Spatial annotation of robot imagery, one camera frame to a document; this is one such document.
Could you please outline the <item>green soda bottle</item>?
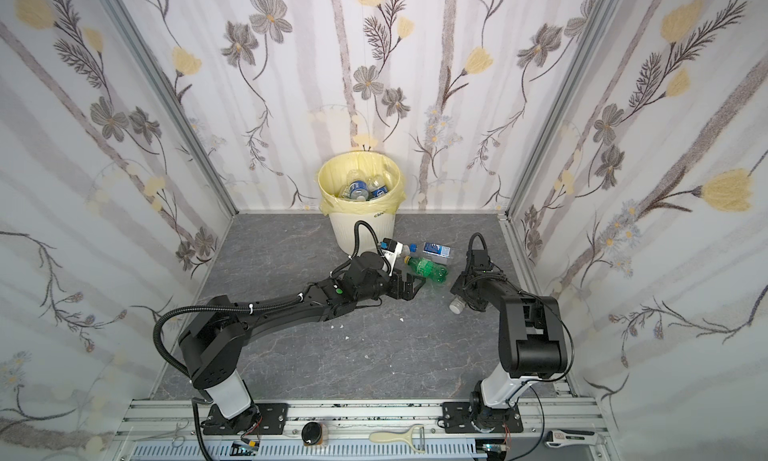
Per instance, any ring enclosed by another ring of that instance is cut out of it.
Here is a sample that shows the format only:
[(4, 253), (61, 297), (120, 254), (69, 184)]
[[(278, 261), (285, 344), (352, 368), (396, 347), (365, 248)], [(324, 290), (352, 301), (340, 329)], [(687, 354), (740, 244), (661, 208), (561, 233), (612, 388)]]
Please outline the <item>green soda bottle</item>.
[(444, 283), (448, 277), (447, 267), (443, 264), (431, 261), (430, 259), (406, 256), (404, 262), (416, 275), (436, 283)]

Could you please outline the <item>small blue label bottle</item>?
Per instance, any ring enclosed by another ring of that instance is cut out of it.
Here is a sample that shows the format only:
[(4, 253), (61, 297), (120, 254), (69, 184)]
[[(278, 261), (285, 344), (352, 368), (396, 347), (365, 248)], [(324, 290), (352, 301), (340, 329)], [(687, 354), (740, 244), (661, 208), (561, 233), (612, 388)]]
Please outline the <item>small blue label bottle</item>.
[(439, 264), (447, 265), (452, 257), (452, 250), (447, 245), (423, 242), (410, 243), (408, 247), (413, 256), (426, 258)]

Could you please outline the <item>clear bottle blue label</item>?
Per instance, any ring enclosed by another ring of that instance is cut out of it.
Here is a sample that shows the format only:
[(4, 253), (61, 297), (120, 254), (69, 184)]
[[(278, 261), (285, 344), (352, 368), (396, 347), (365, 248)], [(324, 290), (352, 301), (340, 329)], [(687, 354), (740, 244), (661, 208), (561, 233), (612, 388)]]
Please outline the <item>clear bottle blue label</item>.
[(360, 169), (350, 170), (340, 190), (339, 197), (349, 201), (364, 202), (369, 199), (367, 175)]

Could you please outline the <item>white green label bottle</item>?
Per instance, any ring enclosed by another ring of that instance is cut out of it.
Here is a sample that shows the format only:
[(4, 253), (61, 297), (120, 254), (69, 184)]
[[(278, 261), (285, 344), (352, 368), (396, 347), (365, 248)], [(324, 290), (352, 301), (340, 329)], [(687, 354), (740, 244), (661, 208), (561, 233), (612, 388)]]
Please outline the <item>white green label bottle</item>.
[(449, 303), (449, 309), (455, 315), (461, 314), (466, 307), (467, 303), (459, 296), (455, 296)]

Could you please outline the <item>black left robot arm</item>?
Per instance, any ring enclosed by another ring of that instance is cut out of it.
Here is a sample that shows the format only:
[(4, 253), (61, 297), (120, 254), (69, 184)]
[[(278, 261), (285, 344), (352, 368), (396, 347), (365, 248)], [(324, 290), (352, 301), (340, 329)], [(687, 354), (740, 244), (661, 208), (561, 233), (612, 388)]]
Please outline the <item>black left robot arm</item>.
[(202, 435), (251, 434), (266, 428), (268, 417), (237, 371), (243, 348), (262, 336), (305, 323), (325, 322), (373, 308), (383, 298), (412, 300), (425, 285), (423, 275), (397, 268), (401, 243), (375, 238), (370, 251), (361, 249), (366, 221), (353, 227), (353, 251), (330, 274), (286, 296), (235, 303), (225, 295), (205, 305), (172, 309), (155, 322), (152, 341), (164, 361), (186, 376), (199, 397), (193, 405), (210, 405), (195, 422)]

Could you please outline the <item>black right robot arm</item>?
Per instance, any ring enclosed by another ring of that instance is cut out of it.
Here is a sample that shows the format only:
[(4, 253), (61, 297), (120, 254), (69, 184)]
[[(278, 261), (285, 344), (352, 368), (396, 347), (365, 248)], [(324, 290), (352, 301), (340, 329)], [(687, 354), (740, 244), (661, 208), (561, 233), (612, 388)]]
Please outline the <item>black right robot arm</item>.
[(451, 293), (474, 311), (498, 311), (499, 361), (467, 402), (442, 404), (439, 425), (448, 434), (522, 432), (522, 395), (537, 383), (562, 380), (573, 365), (573, 337), (558, 301), (515, 285), (492, 261), (479, 232), (470, 237), (465, 267)]

